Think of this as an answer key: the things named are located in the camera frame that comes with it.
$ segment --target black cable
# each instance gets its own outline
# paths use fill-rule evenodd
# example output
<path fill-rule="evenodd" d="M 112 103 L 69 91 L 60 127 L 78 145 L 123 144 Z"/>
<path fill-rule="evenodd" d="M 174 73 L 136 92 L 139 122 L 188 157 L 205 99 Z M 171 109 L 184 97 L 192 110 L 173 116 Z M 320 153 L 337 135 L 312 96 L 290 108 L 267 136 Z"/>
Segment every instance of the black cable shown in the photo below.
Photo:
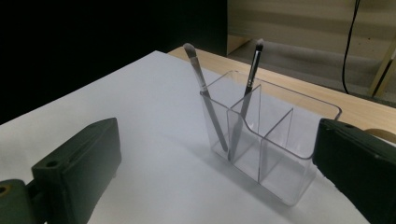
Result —
<path fill-rule="evenodd" d="M 361 3 L 361 0 L 356 0 L 355 2 L 355 10 L 353 12 L 353 19 L 352 19 L 352 23 L 350 24 L 350 28 L 349 28 L 349 34 L 347 36 L 347 42 L 346 42 L 346 53 L 344 54 L 344 64 L 343 64 L 343 74 L 342 74 L 342 79 L 343 79 L 343 86 L 344 86 L 344 90 L 347 94 L 349 94 L 349 92 L 347 91 L 347 85 L 346 85 L 346 62 L 347 62 L 347 53 L 349 51 L 349 43 L 350 43 L 350 38 L 352 37 L 352 30 L 353 30 L 353 24 L 355 23 L 355 19 L 356 19 L 356 14 L 358 14 L 358 8 L 359 8 L 359 4 Z"/>

